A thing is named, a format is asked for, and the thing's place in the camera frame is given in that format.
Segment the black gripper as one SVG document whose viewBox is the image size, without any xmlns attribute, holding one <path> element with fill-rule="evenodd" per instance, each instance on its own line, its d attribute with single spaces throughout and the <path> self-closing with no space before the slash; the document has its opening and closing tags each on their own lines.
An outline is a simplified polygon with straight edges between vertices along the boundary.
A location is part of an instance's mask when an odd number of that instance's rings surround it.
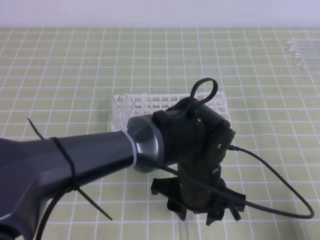
<svg viewBox="0 0 320 240">
<path fill-rule="evenodd" d="M 228 120 L 203 104 L 186 97 L 173 107 L 157 111 L 152 121 L 159 128 L 164 144 L 163 165 L 177 165 L 178 177 L 154 178 L 151 194 L 167 198 L 167 209 L 185 221 L 187 211 L 207 214 L 206 225 L 221 221 L 229 209 L 235 221 L 241 220 L 245 204 L 224 199 L 187 176 L 217 188 L 223 193 L 246 200 L 246 195 L 226 186 L 221 177 L 221 162 L 234 139 Z"/>
</svg>

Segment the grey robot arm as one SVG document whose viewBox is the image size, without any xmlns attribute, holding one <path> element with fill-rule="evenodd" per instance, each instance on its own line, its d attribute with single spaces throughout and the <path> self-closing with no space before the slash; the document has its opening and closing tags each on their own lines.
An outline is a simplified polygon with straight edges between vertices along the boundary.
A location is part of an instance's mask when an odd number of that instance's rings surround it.
<svg viewBox="0 0 320 240">
<path fill-rule="evenodd" d="M 127 131 L 41 140 L 0 141 L 0 237 L 40 239 L 52 211 L 64 194 L 125 168 L 141 173 L 168 170 L 155 178 L 154 195 L 184 220 L 187 211 L 207 215 L 210 225 L 229 209 L 236 220 L 245 195 L 227 188 L 221 162 L 235 132 L 205 100 L 183 98 L 167 110 L 129 119 Z"/>
</svg>

